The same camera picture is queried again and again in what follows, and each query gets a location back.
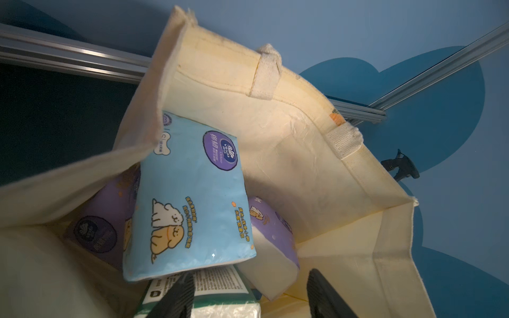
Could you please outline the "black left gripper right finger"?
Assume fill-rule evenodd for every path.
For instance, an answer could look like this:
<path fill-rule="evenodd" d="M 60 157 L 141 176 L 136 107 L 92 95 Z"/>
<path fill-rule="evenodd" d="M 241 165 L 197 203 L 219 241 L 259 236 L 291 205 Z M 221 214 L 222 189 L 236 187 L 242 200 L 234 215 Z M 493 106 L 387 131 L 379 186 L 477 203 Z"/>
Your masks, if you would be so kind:
<path fill-rule="evenodd" d="M 358 318 L 318 269 L 310 270 L 306 290 L 312 318 Z"/>

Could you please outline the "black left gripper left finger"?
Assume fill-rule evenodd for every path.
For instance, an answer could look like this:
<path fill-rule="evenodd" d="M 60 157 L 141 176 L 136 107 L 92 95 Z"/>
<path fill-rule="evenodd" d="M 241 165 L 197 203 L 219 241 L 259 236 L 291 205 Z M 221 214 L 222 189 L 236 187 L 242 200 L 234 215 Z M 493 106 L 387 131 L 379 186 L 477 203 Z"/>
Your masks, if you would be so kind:
<path fill-rule="evenodd" d="M 147 318 L 191 318 L 195 283 L 192 272 L 184 273 L 152 308 Z"/>

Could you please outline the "green white tissue pack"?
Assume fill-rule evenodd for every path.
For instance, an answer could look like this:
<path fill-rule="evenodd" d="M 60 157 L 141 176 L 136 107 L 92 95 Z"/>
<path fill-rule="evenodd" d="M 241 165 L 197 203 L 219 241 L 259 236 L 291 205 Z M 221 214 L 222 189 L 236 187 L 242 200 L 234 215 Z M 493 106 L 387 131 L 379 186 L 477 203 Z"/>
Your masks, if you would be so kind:
<path fill-rule="evenodd" d="M 150 282 L 135 317 L 147 317 L 181 274 L 156 278 Z M 260 317 L 261 305 L 248 280 L 233 265 L 197 270 L 191 317 Z"/>

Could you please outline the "purple tissue pack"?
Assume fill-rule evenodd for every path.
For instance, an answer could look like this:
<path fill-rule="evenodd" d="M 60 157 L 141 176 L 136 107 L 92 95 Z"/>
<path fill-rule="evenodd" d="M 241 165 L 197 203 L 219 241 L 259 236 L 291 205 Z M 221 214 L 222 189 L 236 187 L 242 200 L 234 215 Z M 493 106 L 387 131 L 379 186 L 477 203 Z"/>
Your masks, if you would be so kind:
<path fill-rule="evenodd" d="M 78 217 L 64 238 L 115 269 L 122 270 L 123 252 L 131 238 L 141 177 L 139 164 L 108 182 L 77 209 Z"/>
<path fill-rule="evenodd" d="M 273 301 L 296 282 L 300 271 L 292 228 L 259 197 L 249 198 L 249 215 L 257 255 L 237 268 L 256 290 Z"/>

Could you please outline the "cream canvas tote bag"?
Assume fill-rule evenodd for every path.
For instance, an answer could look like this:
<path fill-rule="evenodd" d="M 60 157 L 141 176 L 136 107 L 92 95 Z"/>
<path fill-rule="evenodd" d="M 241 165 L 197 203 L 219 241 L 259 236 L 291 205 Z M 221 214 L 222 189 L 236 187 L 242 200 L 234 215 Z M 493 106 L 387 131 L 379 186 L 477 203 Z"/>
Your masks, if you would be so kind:
<path fill-rule="evenodd" d="M 265 317 L 307 317 L 319 270 L 359 317 L 433 317 L 411 256 L 417 204 L 313 85 L 271 46 L 248 49 L 180 7 L 160 37 L 113 150 L 1 188 L 1 316 L 120 317 L 141 290 L 69 249 L 50 224 L 144 159 L 162 112 L 239 140 L 245 184 L 292 227 L 303 264 Z"/>

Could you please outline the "light blue tissue pack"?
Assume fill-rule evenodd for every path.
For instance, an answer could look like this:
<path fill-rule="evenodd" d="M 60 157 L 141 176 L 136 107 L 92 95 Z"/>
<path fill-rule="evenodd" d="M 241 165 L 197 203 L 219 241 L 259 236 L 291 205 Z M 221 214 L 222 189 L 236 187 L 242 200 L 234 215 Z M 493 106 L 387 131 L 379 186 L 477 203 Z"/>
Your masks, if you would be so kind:
<path fill-rule="evenodd" d="M 141 162 L 124 279 L 139 282 L 254 258 L 237 139 L 169 112 L 162 123 L 158 144 Z"/>

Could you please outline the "aluminium back frame rail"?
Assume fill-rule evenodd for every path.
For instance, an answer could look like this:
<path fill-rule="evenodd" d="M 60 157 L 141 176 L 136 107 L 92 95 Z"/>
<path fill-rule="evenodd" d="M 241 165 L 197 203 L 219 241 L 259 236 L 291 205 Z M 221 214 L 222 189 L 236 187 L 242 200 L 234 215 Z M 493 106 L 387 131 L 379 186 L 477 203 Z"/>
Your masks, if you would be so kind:
<path fill-rule="evenodd" d="M 2 23 L 1 62 L 138 84 L 151 58 Z"/>

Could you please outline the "right vertical frame post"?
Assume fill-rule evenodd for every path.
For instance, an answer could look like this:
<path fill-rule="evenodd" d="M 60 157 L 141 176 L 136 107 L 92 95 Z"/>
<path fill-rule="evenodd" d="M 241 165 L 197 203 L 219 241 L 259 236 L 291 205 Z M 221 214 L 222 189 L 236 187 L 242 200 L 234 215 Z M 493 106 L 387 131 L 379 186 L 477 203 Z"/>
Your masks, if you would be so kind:
<path fill-rule="evenodd" d="M 381 98 L 371 103 L 369 107 L 379 111 L 386 111 L 413 95 L 428 89 L 445 78 L 480 61 L 497 50 L 502 49 L 506 45 L 508 45 L 508 23 L 501 25 L 435 66 L 430 67 L 428 70 L 408 80 L 386 95 L 383 95 Z"/>

